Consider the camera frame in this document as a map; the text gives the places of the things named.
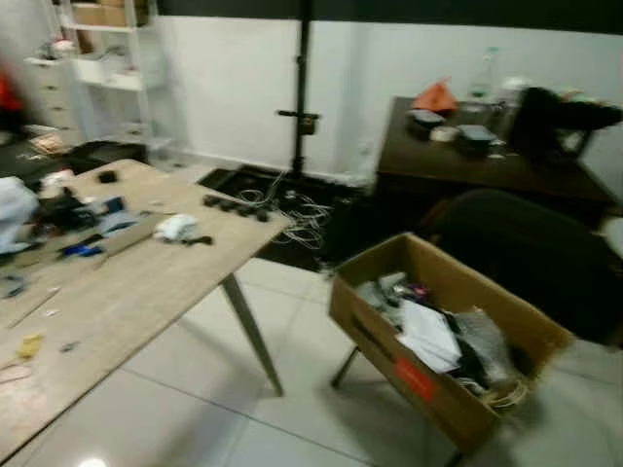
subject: tangled wires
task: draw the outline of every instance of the tangled wires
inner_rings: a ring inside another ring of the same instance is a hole
[[[274,210],[291,221],[290,227],[278,236],[273,243],[286,244],[295,241],[310,250],[319,250],[323,246],[324,227],[331,219],[331,206],[316,203],[312,198],[288,191],[283,199],[275,198],[276,189],[283,179],[281,172],[266,194],[260,190],[242,190],[238,198],[253,207]]]

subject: white wall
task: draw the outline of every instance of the white wall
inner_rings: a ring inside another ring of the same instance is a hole
[[[294,105],[297,23],[162,19],[194,153],[286,167]],[[313,172],[374,172],[394,95],[416,95],[442,77],[465,95],[483,51],[500,48],[497,74],[546,87],[573,86],[621,104],[623,36],[495,27],[318,21],[313,25],[308,109],[322,115],[307,138]],[[623,147],[621,138],[609,147]],[[588,163],[623,196],[617,155]]]
[[[37,88],[23,60],[51,38],[43,5],[40,0],[0,0],[0,67],[18,87],[35,118],[43,113]]]

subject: white tile floor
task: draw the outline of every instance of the white tile floor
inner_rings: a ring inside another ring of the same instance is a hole
[[[441,467],[452,446],[349,349],[317,274],[262,260],[240,272],[286,395],[268,386],[220,290],[102,382],[9,467]],[[623,354],[578,342],[466,465],[623,467]]]

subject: black wall trim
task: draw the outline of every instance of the black wall trim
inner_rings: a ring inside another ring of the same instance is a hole
[[[297,0],[159,0],[162,15],[292,19]],[[316,0],[315,19],[471,24],[623,35],[623,0]]]

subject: wooden table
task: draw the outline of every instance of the wooden table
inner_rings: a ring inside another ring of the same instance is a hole
[[[106,169],[116,170],[120,181],[98,183],[95,174]],[[0,363],[15,357],[24,336],[44,336],[30,363],[32,376],[0,384],[0,464],[219,284],[282,394],[234,272],[287,227],[285,218],[272,214],[268,223],[260,223],[204,207],[202,197],[215,192],[134,161],[86,172],[70,185],[81,197],[122,196],[132,212],[191,214],[214,244],[186,247],[148,238],[103,264],[96,257],[57,262],[36,272],[26,292],[0,301]],[[60,290],[53,295],[50,288],[56,286]],[[8,327],[45,299],[17,326]],[[57,313],[46,316],[50,309]],[[72,351],[60,351],[71,342],[76,342]]]
[[[473,188],[498,188],[588,210],[612,205],[610,194],[579,164],[557,167],[508,151],[503,159],[470,157],[452,144],[418,139],[407,128],[405,113],[413,99],[395,97],[377,169],[380,194],[456,195]]]

